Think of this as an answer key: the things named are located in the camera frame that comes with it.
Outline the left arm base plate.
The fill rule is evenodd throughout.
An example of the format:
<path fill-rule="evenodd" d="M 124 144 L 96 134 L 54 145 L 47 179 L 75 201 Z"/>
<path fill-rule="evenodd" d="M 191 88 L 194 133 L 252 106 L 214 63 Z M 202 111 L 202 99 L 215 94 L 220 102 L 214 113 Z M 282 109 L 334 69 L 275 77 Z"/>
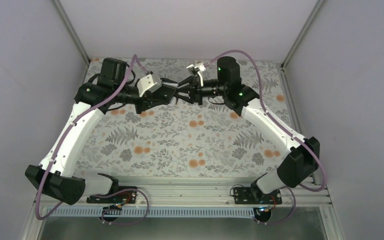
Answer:
<path fill-rule="evenodd" d="M 112 190 L 105 197 L 89 196 L 86 198 L 88 204 L 135 204 L 137 197 L 136 186 L 119 186 L 117 190 Z"/>

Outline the black leather card holder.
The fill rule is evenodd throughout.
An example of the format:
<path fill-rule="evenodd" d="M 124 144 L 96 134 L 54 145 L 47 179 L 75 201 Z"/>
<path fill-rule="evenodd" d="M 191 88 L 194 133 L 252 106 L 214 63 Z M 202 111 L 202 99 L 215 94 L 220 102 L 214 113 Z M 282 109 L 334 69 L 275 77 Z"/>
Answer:
<path fill-rule="evenodd" d="M 173 95 L 174 96 L 174 94 L 176 93 L 176 90 L 178 88 L 179 83 L 174 81 L 174 80 L 164 78 L 164 77 L 161 78 L 161 83 L 162 83 L 162 86 L 153 93 L 156 95 L 160 94 L 160 95 Z"/>

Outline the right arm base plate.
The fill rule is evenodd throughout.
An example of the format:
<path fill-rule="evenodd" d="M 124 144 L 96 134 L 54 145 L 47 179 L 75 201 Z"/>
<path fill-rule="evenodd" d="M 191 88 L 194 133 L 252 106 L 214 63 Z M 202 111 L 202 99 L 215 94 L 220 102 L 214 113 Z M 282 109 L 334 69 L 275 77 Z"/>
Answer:
<path fill-rule="evenodd" d="M 235 184 L 229 190 L 236 205 L 279 205 L 282 204 L 282 195 L 279 189 L 271 193 L 262 193 L 256 187 Z"/>

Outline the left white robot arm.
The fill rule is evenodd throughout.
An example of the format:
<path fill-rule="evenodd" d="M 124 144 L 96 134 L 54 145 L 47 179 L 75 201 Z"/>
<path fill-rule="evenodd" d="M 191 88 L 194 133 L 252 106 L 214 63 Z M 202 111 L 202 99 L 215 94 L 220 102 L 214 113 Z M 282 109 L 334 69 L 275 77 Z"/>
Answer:
<path fill-rule="evenodd" d="M 149 71 L 137 83 L 128 78 L 132 65 L 105 58 L 100 72 L 80 86 L 66 125 L 49 153 L 39 165 L 29 165 L 25 176 L 38 190 L 37 197 L 52 197 L 73 205 L 82 197 L 99 195 L 111 203 L 119 197 L 118 180 L 99 173 L 75 177 L 76 163 L 89 135 L 114 104 L 132 104 L 137 114 L 170 103 L 174 85 L 164 83 Z"/>

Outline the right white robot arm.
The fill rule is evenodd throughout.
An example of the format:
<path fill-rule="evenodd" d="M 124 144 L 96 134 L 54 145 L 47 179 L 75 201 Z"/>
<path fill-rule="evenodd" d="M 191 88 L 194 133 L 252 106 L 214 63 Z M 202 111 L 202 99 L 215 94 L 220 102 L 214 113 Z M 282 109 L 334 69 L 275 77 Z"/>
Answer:
<path fill-rule="evenodd" d="M 262 95 L 242 83 L 240 65 L 231 56 L 216 61 L 217 78 L 205 80 L 203 63 L 187 66 L 190 77 L 178 84 L 175 96 L 188 103 L 203 103 L 204 97 L 223 98 L 224 104 L 249 121 L 276 145 L 284 157 L 271 170 L 250 185 L 254 202 L 264 203 L 278 189 L 295 188 L 319 169 L 317 162 L 320 143 L 315 137 L 306 138 L 278 118 L 264 103 Z"/>

